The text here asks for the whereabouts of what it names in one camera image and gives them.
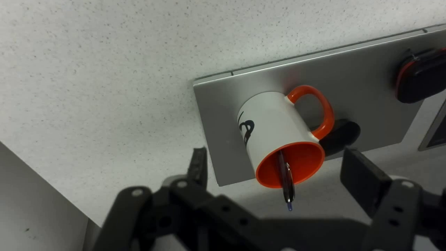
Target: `metal plate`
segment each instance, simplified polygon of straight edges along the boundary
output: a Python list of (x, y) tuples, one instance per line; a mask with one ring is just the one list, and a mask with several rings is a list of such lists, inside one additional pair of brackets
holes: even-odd
[[(218, 185), (253, 178), (236, 128), (236, 111), (250, 96), (310, 83), (330, 100), (335, 118), (360, 125), (354, 143), (359, 150), (402, 139), (420, 103), (399, 103), (391, 87), (399, 61), (411, 51), (446, 46), (446, 25), (416, 29), (193, 80), (210, 157)], [(316, 101), (302, 100), (296, 110), (309, 126), (319, 121)]]
[(441, 146), (446, 143), (446, 101), (437, 111), (429, 131), (422, 139), (418, 150), (425, 150), (436, 146)]

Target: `mug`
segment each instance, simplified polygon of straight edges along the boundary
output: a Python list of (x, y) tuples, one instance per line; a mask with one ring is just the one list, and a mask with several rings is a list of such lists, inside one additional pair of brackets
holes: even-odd
[[(321, 124), (309, 131), (294, 103), (303, 94), (313, 94), (321, 104)], [(280, 92), (262, 92), (249, 97), (239, 108), (238, 129), (246, 146), (257, 182), (280, 188), (278, 150), (292, 172), (292, 184), (312, 177), (324, 159), (319, 140), (334, 125), (331, 104), (314, 87), (301, 85), (287, 96)]]

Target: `black logo on mug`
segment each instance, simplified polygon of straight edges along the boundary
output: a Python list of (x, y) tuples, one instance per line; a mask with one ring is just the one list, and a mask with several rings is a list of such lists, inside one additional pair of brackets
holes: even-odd
[(246, 119), (243, 122), (238, 124), (238, 129), (241, 131), (241, 133), (243, 133), (242, 139), (245, 142), (245, 145), (248, 143), (250, 133), (253, 131), (255, 122), (252, 119)]

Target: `white mug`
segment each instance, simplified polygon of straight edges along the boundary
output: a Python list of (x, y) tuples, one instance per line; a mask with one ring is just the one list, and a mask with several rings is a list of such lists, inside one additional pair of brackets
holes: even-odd
[[(303, 94), (313, 94), (321, 104), (321, 124), (309, 131), (294, 108)], [(249, 97), (239, 108), (238, 129), (246, 146), (256, 179), (268, 188), (280, 188), (278, 150), (282, 152), (292, 182), (310, 178), (321, 165), (324, 152), (319, 139), (334, 125), (334, 114), (327, 99), (314, 87), (301, 85), (287, 96), (280, 92), (262, 92)]]

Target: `orange mug handle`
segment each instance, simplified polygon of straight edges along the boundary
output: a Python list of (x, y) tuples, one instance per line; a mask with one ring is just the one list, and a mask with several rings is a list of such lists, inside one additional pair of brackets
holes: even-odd
[(326, 135), (328, 135), (328, 132), (333, 129), (334, 126), (334, 111), (331, 104), (328, 103), (328, 100), (321, 94), (321, 92), (319, 92), (317, 89), (309, 86), (309, 85), (301, 85), (294, 87), (288, 94), (288, 100), (291, 103), (295, 103), (299, 97), (305, 96), (305, 94), (313, 94), (316, 96), (316, 99), (320, 101), (321, 104), (321, 110), (323, 110), (323, 119), (321, 124), (314, 128), (312, 131), (312, 135), (314, 135), (319, 140), (321, 138), (324, 138)]

